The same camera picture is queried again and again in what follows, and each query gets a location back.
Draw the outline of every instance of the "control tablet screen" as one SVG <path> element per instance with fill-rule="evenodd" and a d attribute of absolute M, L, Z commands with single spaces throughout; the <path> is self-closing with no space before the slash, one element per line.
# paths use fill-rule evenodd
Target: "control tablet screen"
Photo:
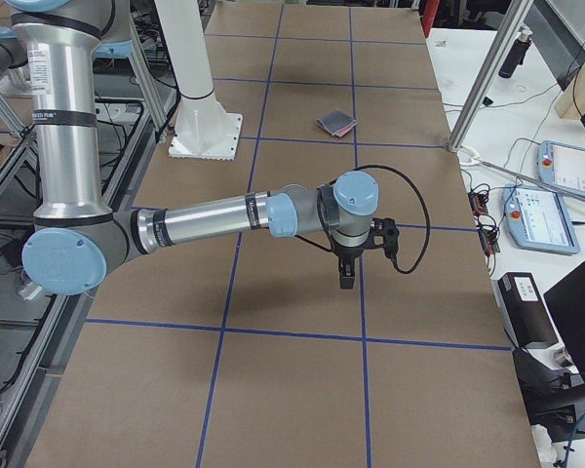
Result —
<path fill-rule="evenodd" d="M 554 246 L 570 245 L 566 219 L 556 194 L 542 190 L 516 188 L 516 199 L 520 203 L 528 240 Z"/>
<path fill-rule="evenodd" d="M 585 151 L 552 144 L 555 183 L 585 192 Z"/>

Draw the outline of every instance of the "black cylindrical object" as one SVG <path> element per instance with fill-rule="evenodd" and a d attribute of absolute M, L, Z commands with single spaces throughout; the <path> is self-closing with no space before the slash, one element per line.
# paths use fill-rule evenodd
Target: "black cylindrical object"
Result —
<path fill-rule="evenodd" d="M 498 76 L 501 78 L 511 78 L 511 75 L 514 74 L 516 67 L 523 64 L 527 50 L 532 42 L 530 40 L 531 34 L 532 32 L 527 27 L 523 29 L 523 31 L 520 33 L 520 37 L 516 39 L 514 45 L 511 46 L 511 50 L 509 51 L 507 58 L 505 61 L 503 61 L 503 64 L 500 67 L 500 71 L 498 72 Z"/>

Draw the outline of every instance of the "black monitor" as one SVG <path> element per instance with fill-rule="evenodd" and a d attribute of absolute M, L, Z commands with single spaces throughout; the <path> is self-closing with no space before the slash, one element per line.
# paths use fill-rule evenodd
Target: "black monitor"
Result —
<path fill-rule="evenodd" d="M 544 294 L 551 318 L 579 374 L 550 370 L 516 350 L 514 362 L 531 424 L 544 425 L 554 442 L 567 440 L 585 412 L 585 261 Z M 585 421 L 575 439 L 585 438 Z"/>
<path fill-rule="evenodd" d="M 544 294 L 565 348 L 585 379 L 585 261 Z"/>

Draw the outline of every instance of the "small folded cloth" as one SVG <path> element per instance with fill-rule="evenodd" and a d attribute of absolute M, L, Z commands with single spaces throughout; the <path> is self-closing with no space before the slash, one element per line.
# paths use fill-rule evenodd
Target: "small folded cloth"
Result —
<path fill-rule="evenodd" d="M 320 119 L 317 119 L 319 127 L 332 137 L 342 138 L 351 132 L 357 121 L 341 110 L 334 110 Z"/>

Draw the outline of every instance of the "metal base plate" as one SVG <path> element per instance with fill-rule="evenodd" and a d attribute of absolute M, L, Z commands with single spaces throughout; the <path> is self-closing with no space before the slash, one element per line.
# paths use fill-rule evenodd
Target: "metal base plate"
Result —
<path fill-rule="evenodd" d="M 236 156 L 241 128 L 243 127 L 243 114 L 227 114 L 235 122 L 233 132 L 221 137 L 220 141 L 207 147 L 203 151 L 193 151 L 188 148 L 188 142 L 182 141 L 182 136 L 175 136 L 169 148 L 169 155 L 174 158 L 200 158 L 232 161 Z"/>

